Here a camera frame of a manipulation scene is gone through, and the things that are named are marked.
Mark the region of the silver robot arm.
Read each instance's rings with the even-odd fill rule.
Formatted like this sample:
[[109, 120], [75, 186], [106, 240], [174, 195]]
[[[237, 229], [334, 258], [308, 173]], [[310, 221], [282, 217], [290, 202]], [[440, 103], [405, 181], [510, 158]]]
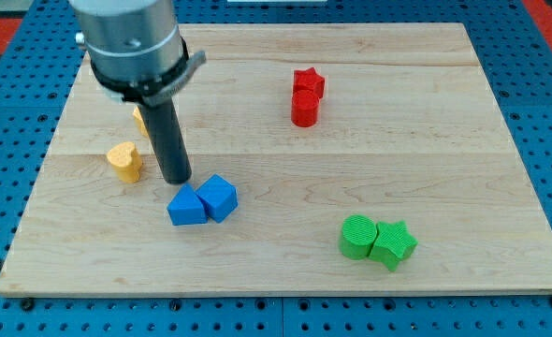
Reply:
[[70, 0], [75, 40], [112, 97], [156, 107], [178, 93], [206, 62], [190, 54], [170, 0]]

